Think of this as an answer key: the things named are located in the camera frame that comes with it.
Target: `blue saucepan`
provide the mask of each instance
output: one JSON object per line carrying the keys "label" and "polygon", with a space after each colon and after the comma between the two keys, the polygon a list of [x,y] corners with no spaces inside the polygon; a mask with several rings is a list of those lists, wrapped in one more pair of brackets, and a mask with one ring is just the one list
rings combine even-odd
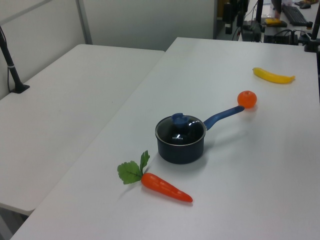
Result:
{"label": "blue saucepan", "polygon": [[162,119],[155,127],[158,151],[163,159],[173,164],[188,164],[204,151],[204,137],[217,121],[240,113],[241,105],[220,112],[202,122],[198,118],[176,113]]}

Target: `toy carrot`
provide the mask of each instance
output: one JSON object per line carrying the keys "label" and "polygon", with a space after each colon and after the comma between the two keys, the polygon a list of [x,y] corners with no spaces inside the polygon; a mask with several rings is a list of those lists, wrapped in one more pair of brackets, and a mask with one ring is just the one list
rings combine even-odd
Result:
{"label": "toy carrot", "polygon": [[140,168],[134,161],[124,162],[119,165],[117,171],[119,177],[123,181],[123,184],[132,184],[141,181],[142,185],[146,188],[180,201],[192,203],[192,197],[185,192],[180,191],[170,183],[152,173],[143,173],[143,168],[147,165],[149,158],[150,156],[148,151],[145,151],[141,155]]}

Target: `yellow banana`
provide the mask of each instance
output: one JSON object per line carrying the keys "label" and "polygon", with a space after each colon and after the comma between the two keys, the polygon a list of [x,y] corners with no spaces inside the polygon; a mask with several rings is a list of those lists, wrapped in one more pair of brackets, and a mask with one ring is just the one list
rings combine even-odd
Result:
{"label": "yellow banana", "polygon": [[253,68],[253,73],[259,78],[262,78],[264,80],[267,80],[269,82],[276,83],[276,84],[288,84],[288,83],[291,83],[296,78],[296,76],[277,75],[277,74],[268,72],[260,67]]}

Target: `orange carrot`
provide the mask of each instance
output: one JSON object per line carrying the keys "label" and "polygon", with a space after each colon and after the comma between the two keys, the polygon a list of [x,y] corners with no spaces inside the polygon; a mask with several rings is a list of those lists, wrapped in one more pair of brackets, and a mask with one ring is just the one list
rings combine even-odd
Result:
{"label": "orange carrot", "polygon": [[161,179],[160,177],[152,173],[144,173],[141,178],[141,183],[148,189],[154,190],[168,197],[178,199],[180,201],[192,203],[193,199],[191,196],[183,191],[180,191],[170,183]]}

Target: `green leaf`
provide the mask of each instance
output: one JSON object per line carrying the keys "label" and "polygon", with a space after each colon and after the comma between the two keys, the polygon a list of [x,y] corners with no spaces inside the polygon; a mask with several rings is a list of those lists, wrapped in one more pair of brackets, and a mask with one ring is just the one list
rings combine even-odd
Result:
{"label": "green leaf", "polygon": [[142,174],[134,161],[122,163],[117,170],[123,184],[133,184],[141,180]]}
{"label": "green leaf", "polygon": [[147,166],[148,160],[149,160],[150,156],[148,154],[148,150],[145,151],[144,153],[142,153],[141,155],[141,160],[140,160],[140,172],[141,175],[143,175],[143,169],[145,166]]}

